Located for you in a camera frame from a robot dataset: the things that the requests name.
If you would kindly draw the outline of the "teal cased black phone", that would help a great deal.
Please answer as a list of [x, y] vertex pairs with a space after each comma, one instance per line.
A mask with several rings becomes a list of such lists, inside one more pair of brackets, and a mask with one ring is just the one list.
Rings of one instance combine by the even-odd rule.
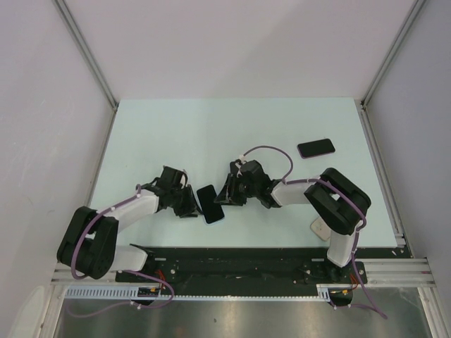
[[216, 197], [216, 190], [212, 184], [197, 190], [197, 198], [207, 225], [225, 218], [222, 206], [215, 202]]

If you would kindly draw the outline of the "pink phone black screen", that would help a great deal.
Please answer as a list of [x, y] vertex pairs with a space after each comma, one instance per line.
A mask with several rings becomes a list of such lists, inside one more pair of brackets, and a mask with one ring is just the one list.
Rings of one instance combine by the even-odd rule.
[[335, 153], [335, 147], [330, 139], [319, 139], [297, 145], [302, 158], [313, 158]]

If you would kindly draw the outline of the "beige phone case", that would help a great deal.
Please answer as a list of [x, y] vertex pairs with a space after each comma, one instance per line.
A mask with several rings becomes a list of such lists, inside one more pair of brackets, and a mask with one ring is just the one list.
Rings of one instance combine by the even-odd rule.
[[315, 219], [310, 225], [310, 229], [321, 241], [327, 242], [330, 240], [331, 229], [321, 217]]

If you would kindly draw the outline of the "light blue phone case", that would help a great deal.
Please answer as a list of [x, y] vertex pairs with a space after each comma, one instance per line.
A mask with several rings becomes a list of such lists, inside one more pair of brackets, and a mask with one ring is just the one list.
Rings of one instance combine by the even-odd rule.
[[205, 221], [205, 224], [207, 226], [214, 226], [214, 225], [220, 224], [223, 221], [225, 221], [226, 220], [225, 218], [226, 217], [222, 217], [221, 219], [217, 219], [217, 220], [214, 220], [214, 221], [210, 220], [210, 222], [205, 218], [204, 221]]

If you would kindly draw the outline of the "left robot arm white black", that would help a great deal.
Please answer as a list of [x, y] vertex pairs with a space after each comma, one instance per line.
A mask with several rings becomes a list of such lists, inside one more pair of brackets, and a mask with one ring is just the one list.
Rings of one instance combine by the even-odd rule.
[[132, 196], [102, 211], [77, 208], [56, 253], [76, 280], [98, 280], [109, 272], [131, 273], [140, 281], [153, 278], [156, 265], [138, 246], [117, 244], [118, 235], [137, 221], [170, 208], [179, 218], [202, 214], [187, 173], [165, 166], [160, 176], [137, 184]]

